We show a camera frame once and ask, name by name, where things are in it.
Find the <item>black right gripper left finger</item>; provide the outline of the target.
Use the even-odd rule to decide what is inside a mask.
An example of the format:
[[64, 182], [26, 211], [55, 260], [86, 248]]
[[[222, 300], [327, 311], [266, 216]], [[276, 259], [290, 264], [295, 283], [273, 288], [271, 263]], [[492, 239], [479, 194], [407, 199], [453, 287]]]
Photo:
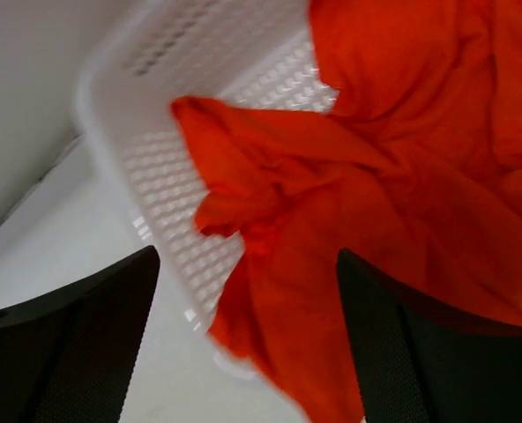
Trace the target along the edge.
[[147, 246], [0, 309], [0, 422], [117, 422], [158, 282]]

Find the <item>orange t shirt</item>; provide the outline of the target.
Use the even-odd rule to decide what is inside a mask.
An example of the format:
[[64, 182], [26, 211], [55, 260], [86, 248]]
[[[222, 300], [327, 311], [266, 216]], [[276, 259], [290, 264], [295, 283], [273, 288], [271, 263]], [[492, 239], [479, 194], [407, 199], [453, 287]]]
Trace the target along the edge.
[[357, 422], [341, 249], [522, 326], [522, 1], [314, 1], [309, 22], [329, 112], [170, 110], [198, 231], [245, 246], [210, 335], [310, 420]]

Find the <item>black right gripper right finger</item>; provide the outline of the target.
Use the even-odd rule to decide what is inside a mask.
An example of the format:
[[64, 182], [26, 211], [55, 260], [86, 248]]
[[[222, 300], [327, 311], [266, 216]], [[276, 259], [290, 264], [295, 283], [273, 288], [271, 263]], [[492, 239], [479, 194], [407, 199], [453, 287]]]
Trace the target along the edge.
[[336, 273], [368, 422], [522, 422], [522, 327], [443, 303], [348, 249]]

